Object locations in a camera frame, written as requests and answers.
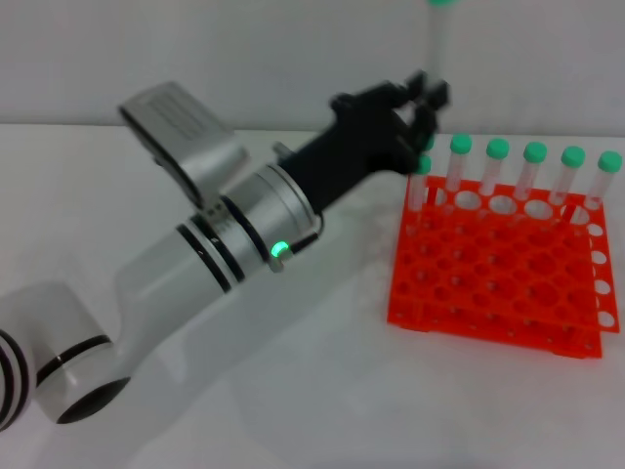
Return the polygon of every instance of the green test tube cap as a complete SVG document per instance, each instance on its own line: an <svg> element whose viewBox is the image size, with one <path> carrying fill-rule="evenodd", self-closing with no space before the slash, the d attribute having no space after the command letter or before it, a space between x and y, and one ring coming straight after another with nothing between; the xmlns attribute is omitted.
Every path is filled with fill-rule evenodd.
<svg viewBox="0 0 625 469"><path fill-rule="evenodd" d="M562 152L562 164L577 169L584 164L586 152L580 147L568 147Z"/></svg>
<svg viewBox="0 0 625 469"><path fill-rule="evenodd" d="M493 139L488 142L486 154L492 159L504 159L510 152L510 144L504 139Z"/></svg>
<svg viewBox="0 0 625 469"><path fill-rule="evenodd" d="M618 151L604 151L599 158L599 169L606 173L618 173L623 165L623 158Z"/></svg>
<svg viewBox="0 0 625 469"><path fill-rule="evenodd" d="M452 5L457 1L458 0L428 0L428 3L433 7L446 7L447 5Z"/></svg>
<svg viewBox="0 0 625 469"><path fill-rule="evenodd" d="M471 151L473 141L471 136L467 134L456 134L451 138L451 150L456 154L467 154Z"/></svg>
<svg viewBox="0 0 625 469"><path fill-rule="evenodd" d="M432 171L432 159L423 154L421 158L419 158L419 168L414 172L414 174L429 174Z"/></svg>
<svg viewBox="0 0 625 469"><path fill-rule="evenodd" d="M542 163L547 157L547 146L540 142L530 142L525 147L523 157L528 163Z"/></svg>

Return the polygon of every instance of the test tube rack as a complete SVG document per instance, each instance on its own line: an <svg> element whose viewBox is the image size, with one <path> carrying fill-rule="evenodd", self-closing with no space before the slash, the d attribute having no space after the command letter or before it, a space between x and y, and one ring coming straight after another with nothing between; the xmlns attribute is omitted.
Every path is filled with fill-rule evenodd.
<svg viewBox="0 0 625 469"><path fill-rule="evenodd" d="M600 358L601 332L620 330L603 206L583 209L584 195L570 193L556 207L539 189L518 202L514 189L482 196L463 180L447 193L430 176L419 212L406 190L387 321ZM456 203L467 195L471 209Z"/></svg>

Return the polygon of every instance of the test tube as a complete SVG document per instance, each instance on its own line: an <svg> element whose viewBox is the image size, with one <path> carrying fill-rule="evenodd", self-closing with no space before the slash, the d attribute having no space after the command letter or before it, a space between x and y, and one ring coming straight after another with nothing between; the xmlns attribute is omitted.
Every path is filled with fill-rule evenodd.
<svg viewBox="0 0 625 469"><path fill-rule="evenodd" d="M445 180L445 190L457 192L460 189L460 181L465 171L465 160L467 153L471 151L471 136L467 134L457 134L451 138L451 155L449 156L449 166L447 167L447 178Z"/></svg>
<svg viewBox="0 0 625 469"><path fill-rule="evenodd" d="M568 147L562 152L562 169L554 188L549 192L549 203L562 205L570 192L577 170L584 164L586 153L580 147Z"/></svg>
<svg viewBox="0 0 625 469"><path fill-rule="evenodd" d="M540 142L527 144L523 152L525 163L523 164L523 169L513 194L516 200L525 201L529 199L529 194L534 187L534 181L536 180L540 163L545 160L545 157L547 157L547 147L544 144Z"/></svg>
<svg viewBox="0 0 625 469"><path fill-rule="evenodd" d="M614 174L616 174L623 164L623 158L616 151L605 151L599 158L599 171L595 176L593 185L590 187L584 206L589 210L597 210L604 199L607 188L612 182Z"/></svg>
<svg viewBox="0 0 625 469"><path fill-rule="evenodd" d="M501 172L501 164L509 152L510 144L507 140L493 139L488 142L488 147L486 148L488 158L486 159L484 175L481 177L480 194L488 196L495 192L495 185Z"/></svg>
<svg viewBox="0 0 625 469"><path fill-rule="evenodd" d="M428 0L428 48L426 68L428 85L440 80L440 69L444 62L447 38L451 25L451 10L448 8L457 0Z"/></svg>
<svg viewBox="0 0 625 469"><path fill-rule="evenodd" d="M432 169L432 160L426 154L419 159L419 168L410 175L408 184L408 208L411 212L420 212L426 198L427 179Z"/></svg>

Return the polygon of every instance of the rack hole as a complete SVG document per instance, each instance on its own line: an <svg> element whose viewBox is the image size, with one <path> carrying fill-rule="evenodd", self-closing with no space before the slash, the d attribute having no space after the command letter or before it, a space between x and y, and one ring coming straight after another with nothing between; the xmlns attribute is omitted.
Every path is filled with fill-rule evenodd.
<svg viewBox="0 0 625 469"><path fill-rule="evenodd" d="M515 242L513 244L513 247L515 248L515 251L517 252L525 252L528 246L524 242Z"/></svg>
<svg viewBox="0 0 625 469"><path fill-rule="evenodd" d="M520 313L522 315L529 311L529 305L527 304L527 302L522 300L515 301L512 306L517 313Z"/></svg>
<svg viewBox="0 0 625 469"><path fill-rule="evenodd" d="M405 266L409 266L410 264L412 264L414 262L414 257L412 256L412 254L403 254L401 256L401 263Z"/></svg>
<svg viewBox="0 0 625 469"><path fill-rule="evenodd" d="M597 224L591 223L588 226L588 233L592 236L601 236L604 233L604 229Z"/></svg>
<svg viewBox="0 0 625 469"><path fill-rule="evenodd" d="M607 311L599 311L599 324L601 327L614 327L616 321L614 316Z"/></svg>
<svg viewBox="0 0 625 469"><path fill-rule="evenodd" d="M529 260L528 264L532 271L544 276L556 271L556 261L549 254L537 254Z"/></svg>
<svg viewBox="0 0 625 469"><path fill-rule="evenodd" d="M559 300L556 288L544 281L534 283L529 288L529 297L539 305L548 308L554 306Z"/></svg>
<svg viewBox="0 0 625 469"><path fill-rule="evenodd" d="M582 236L569 236L566 237L563 242L564 245L575 251L588 248L588 239L585 239Z"/></svg>
<svg viewBox="0 0 625 469"><path fill-rule="evenodd" d="M490 272L490 269L488 269L488 266L486 266L485 264L477 264L475 267L475 271L476 274L485 276Z"/></svg>
<svg viewBox="0 0 625 469"><path fill-rule="evenodd" d="M568 302L580 313L594 310L595 294L590 290L575 289L568 294Z"/></svg>
<svg viewBox="0 0 625 469"><path fill-rule="evenodd" d="M601 265L607 262L607 257L602 253L602 251L593 251L592 256L595 264Z"/></svg>
<svg viewBox="0 0 625 469"><path fill-rule="evenodd" d="M490 281L487 285L492 294L504 300L510 300L517 293L516 284L509 278L498 278Z"/></svg>
<svg viewBox="0 0 625 469"><path fill-rule="evenodd" d="M438 230L442 227L442 220L436 217L424 217L421 226L426 230Z"/></svg>
<svg viewBox="0 0 625 469"><path fill-rule="evenodd" d="M566 255L566 249L564 249L561 246L554 247L552 252L554 253L554 256L556 257L562 257Z"/></svg>
<svg viewBox="0 0 625 469"><path fill-rule="evenodd" d="M464 246L453 251L454 259L467 264L473 264L479 257L478 252L473 246Z"/></svg>
<svg viewBox="0 0 625 469"><path fill-rule="evenodd" d="M419 246L419 253L423 257L437 257L440 253L440 244L435 241L427 241Z"/></svg>
<svg viewBox="0 0 625 469"><path fill-rule="evenodd" d="M480 293L476 293L473 295L473 302L476 305L481 306L481 307L486 307L488 306L488 303L490 303L490 301L488 300L488 297Z"/></svg>
<svg viewBox="0 0 625 469"><path fill-rule="evenodd" d="M477 223L465 223L456 227L456 233L459 235L473 236L478 231Z"/></svg>
<svg viewBox="0 0 625 469"><path fill-rule="evenodd" d="M438 262L437 262L438 268L444 271L451 269L452 265L453 264L451 263L449 259L438 259Z"/></svg>
<svg viewBox="0 0 625 469"><path fill-rule="evenodd" d="M526 271L515 271L513 273L513 275L515 276L515 278L518 281L528 281L529 280L529 273Z"/></svg>
<svg viewBox="0 0 625 469"><path fill-rule="evenodd" d="M428 202L430 202L431 191L434 191L436 193L435 199L434 199L434 205L443 205L447 201L447 192L445 192L443 189L428 188L426 191L426 194L427 194L426 200L428 200Z"/></svg>
<svg viewBox="0 0 625 469"><path fill-rule="evenodd" d="M451 298L451 293L450 293L450 292L449 292L449 290L448 290L448 289L446 289L445 287L443 287L443 286L437 286L437 287L434 289L434 296L436 296L436 297L437 297L437 299L438 299L438 300L440 300L440 301L446 301L446 300L448 300L449 298Z"/></svg>
<svg viewBox="0 0 625 469"><path fill-rule="evenodd" d="M490 245L490 239L488 239L486 236L479 236L476 239L476 245L478 247L488 247Z"/></svg>
<svg viewBox="0 0 625 469"><path fill-rule="evenodd" d="M456 288L462 288L465 290L473 290L477 281L476 278L469 274L463 274L461 276L452 276L449 278L449 284Z"/></svg>
<svg viewBox="0 0 625 469"><path fill-rule="evenodd" d="M409 290L410 290L410 287L408 286L408 284L405 281L403 281L402 283L400 283L397 286L397 293L399 293L401 295L407 294Z"/></svg>
<svg viewBox="0 0 625 469"><path fill-rule="evenodd" d="M554 215L554 209L543 200L530 200L525 204L524 211L537 220L549 220Z"/></svg>
<svg viewBox="0 0 625 469"><path fill-rule="evenodd" d="M555 276L554 282L557 286L565 287L570 285L570 280L565 276Z"/></svg>
<svg viewBox="0 0 625 469"><path fill-rule="evenodd" d="M517 205L507 195L495 195L488 202L488 206L500 215L512 215L517 211Z"/></svg>
<svg viewBox="0 0 625 469"><path fill-rule="evenodd" d="M438 282L438 274L433 270L420 269L415 273L415 279L418 283L434 285Z"/></svg>
<svg viewBox="0 0 625 469"><path fill-rule="evenodd" d="M471 191L461 191L456 194L454 199L456 206L465 210L477 210L481 206L479 195Z"/></svg>
<svg viewBox="0 0 625 469"><path fill-rule="evenodd" d="M611 291L611 288L609 287L609 283L605 280L595 280L595 291L600 295L607 295Z"/></svg>
<svg viewBox="0 0 625 469"><path fill-rule="evenodd" d="M527 237L527 239L529 240L529 242L531 242L534 246L537 246L537 247L548 246L554 240L553 234L549 232L543 232L543 231L532 233Z"/></svg>
<svg viewBox="0 0 625 469"><path fill-rule="evenodd" d="M510 227L501 227L491 232L492 237L498 241L510 241L515 237L515 231Z"/></svg>
<svg viewBox="0 0 625 469"><path fill-rule="evenodd" d="M593 271L593 265L581 259L576 259L566 265L566 271L575 279L583 280Z"/></svg>
<svg viewBox="0 0 625 469"><path fill-rule="evenodd" d="M568 319L568 311L564 306L558 306L556 308L556 318L559 320L567 320Z"/></svg>
<svg viewBox="0 0 625 469"><path fill-rule="evenodd" d="M588 214L588 211L579 205L563 205L560 209L560 215L564 219L570 217L569 223L572 225L586 225L590 222L590 215Z"/></svg>
<svg viewBox="0 0 625 469"><path fill-rule="evenodd" d="M517 263L517 255L512 249L503 249L489 256L488 262L499 269L512 269Z"/></svg>

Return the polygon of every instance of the black stripe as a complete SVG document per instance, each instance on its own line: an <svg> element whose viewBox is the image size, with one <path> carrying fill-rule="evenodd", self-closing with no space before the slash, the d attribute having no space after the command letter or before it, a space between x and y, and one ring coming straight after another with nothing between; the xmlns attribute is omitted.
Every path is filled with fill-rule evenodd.
<svg viewBox="0 0 625 469"><path fill-rule="evenodd" d="M261 238L261 236L256 232L249 220L245 218L243 212L241 212L241 210L236 205L234 205L234 202L232 202L225 195L222 195L222 202L224 203L228 211L232 214L232 218L236 220L236 223L238 223L243 228L243 230L245 230L249 238L252 240L252 242L256 246L256 250L263 258L263 261L268 262L270 259L270 252L267 250L267 247L263 243L263 239Z"/></svg>
<svg viewBox="0 0 625 469"><path fill-rule="evenodd" d="M197 240L197 238L193 235L193 233L185 226L178 226L178 233L188 242L188 245L197 253L199 258L202 260L204 265L211 271L213 277L217 281L217 283L222 287L224 293L228 293L231 289L230 283L222 270L219 268L215 261L208 255L202 243Z"/></svg>
<svg viewBox="0 0 625 469"><path fill-rule="evenodd" d="M209 241L211 241L211 244L215 246L215 249L217 249L217 252L220 253L222 258L228 265L229 269L234 274L234 278L236 278L236 281L238 281L239 283L244 281L245 274L241 270L241 267L238 265L238 262L236 262L236 259L234 259L234 256L232 256L230 251L228 251L228 248L226 247L224 242L217 236L217 233L215 233L215 230L213 230L213 228L208 223L206 223L206 220L204 220L204 217L197 214L194 217L191 217L191 221L193 222L194 225L197 226L197 228L202 232L202 234L206 236L206 238Z"/></svg>
<svg viewBox="0 0 625 469"><path fill-rule="evenodd" d="M2 407L0 407L0 422L2 422L7 418L9 410L11 410L14 393L13 367L2 347L0 347L0 370L2 370L2 374L4 374L4 399L2 400Z"/></svg>
<svg viewBox="0 0 625 469"><path fill-rule="evenodd" d="M102 344L110 344L110 339L107 335L97 335L91 339L83 340L79 344L69 347L67 350L44 364L41 369L37 371L37 386L40 386L48 376L69 362L71 359L74 359L80 354L87 352L89 349L93 349L94 347Z"/></svg>
<svg viewBox="0 0 625 469"><path fill-rule="evenodd" d="M74 403L66 410L61 417L59 417L57 423L63 425L78 422L79 420L99 412L121 393L122 389L124 389L129 381L130 378L122 378L94 389L91 393L80 398L78 402Z"/></svg>
<svg viewBox="0 0 625 469"><path fill-rule="evenodd" d="M13 412L13 415L11 416L9 421L2 428L0 428L0 432L2 432L3 430L6 430L11 425L13 425L13 422L16 421L16 418L18 418L18 416L21 414L21 411L23 410L23 407L26 405L26 398L28 397L28 391L30 390L30 379L28 378L28 363L26 362L26 358L23 355L23 352L21 351L18 343L4 330L0 330L0 337L2 337L7 342L7 344L9 344L9 347L11 347L11 350L13 350L16 359L18 359L21 376L21 393L20 400L18 401L18 406L16 407L16 410L15 412Z"/></svg>

